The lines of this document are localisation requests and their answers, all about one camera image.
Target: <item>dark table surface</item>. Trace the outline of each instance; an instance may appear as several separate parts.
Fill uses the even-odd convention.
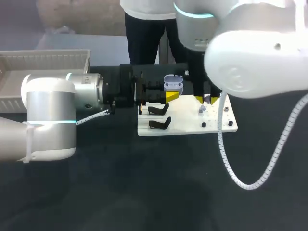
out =
[[[155,78],[174,67],[138,68]],[[104,75],[102,67],[91,71]],[[239,129],[224,140],[244,182],[263,173],[304,94],[231,97]],[[135,113],[117,110],[115,116],[78,126],[77,151],[67,160],[1,163],[0,230],[308,230],[308,108],[273,174],[255,191],[242,190],[230,179],[215,134],[138,137]],[[6,116],[25,120],[21,114]]]

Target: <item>cable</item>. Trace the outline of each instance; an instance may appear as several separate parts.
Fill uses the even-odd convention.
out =
[[[275,148],[274,154],[265,170],[265,172],[263,173],[263,175],[260,177],[260,179],[258,179],[258,181],[256,181],[253,184],[245,184],[243,182],[241,182],[238,177],[235,175],[235,173],[233,172],[230,163],[228,161],[227,158],[227,154],[225,151],[225,147],[223,144],[223,138],[222,138],[222,114],[223,114],[223,108],[224,108],[224,104],[226,101],[226,97],[227,94],[225,92],[223,92],[221,94],[221,98],[220,98],[220,103],[219,103],[219,109],[218,109],[218,145],[219,145],[219,149],[220,149],[220,154],[223,160],[223,163],[229,173],[229,175],[231,176],[232,180],[238,185],[240,186],[242,189],[246,189],[246,190],[254,190],[259,188],[262,184],[265,183],[265,181],[269,178],[271,172],[273,171],[276,162],[279,158],[279,155],[283,149],[283,146],[285,144],[285,142],[287,141],[289,134],[295,124],[295,121],[298,117],[298,115],[300,114],[300,112],[302,111],[302,109],[307,105],[308,103],[308,94],[306,94],[303,98],[301,98],[296,106],[294,107],[294,109],[292,110],[290,117],[288,119],[287,124],[284,127],[284,130],[282,132],[282,135],[280,136],[280,139],[278,141],[278,144]]]
[[[88,116],[88,117],[86,117],[86,118],[76,122],[76,125],[78,126],[78,125],[83,124],[85,122],[88,122],[89,120],[92,120],[94,118],[101,117],[101,116],[106,116],[106,115],[110,115],[109,110],[105,110],[105,111],[96,113],[94,115]]]

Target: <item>silver metal cylinder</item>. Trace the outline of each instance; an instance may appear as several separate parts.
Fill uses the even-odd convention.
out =
[[[17,161],[26,156],[27,125],[0,117],[0,161]]]
[[[103,110],[103,78],[100,74],[32,74],[33,79],[52,77],[66,79],[75,85],[75,107],[77,111],[98,112]]]
[[[76,147],[75,94],[63,91],[27,93],[27,120],[35,126],[32,138],[32,160],[44,159],[44,152]]]
[[[76,147],[76,124],[46,124],[33,133],[32,152]]]
[[[57,91],[28,92],[27,120],[31,123],[76,120],[74,94]]]

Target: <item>wall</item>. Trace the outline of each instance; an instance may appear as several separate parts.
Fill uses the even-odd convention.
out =
[[[43,34],[35,0],[0,0],[0,50],[34,49]]]
[[[47,29],[68,26],[78,34],[125,35],[119,0],[37,0]]]

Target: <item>robotic arm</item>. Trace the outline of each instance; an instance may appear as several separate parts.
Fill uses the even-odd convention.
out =
[[[291,0],[257,3],[177,0],[180,41],[190,50],[206,50],[207,76],[230,95],[259,98],[307,89],[307,7]],[[210,14],[219,21],[213,38],[204,37]]]

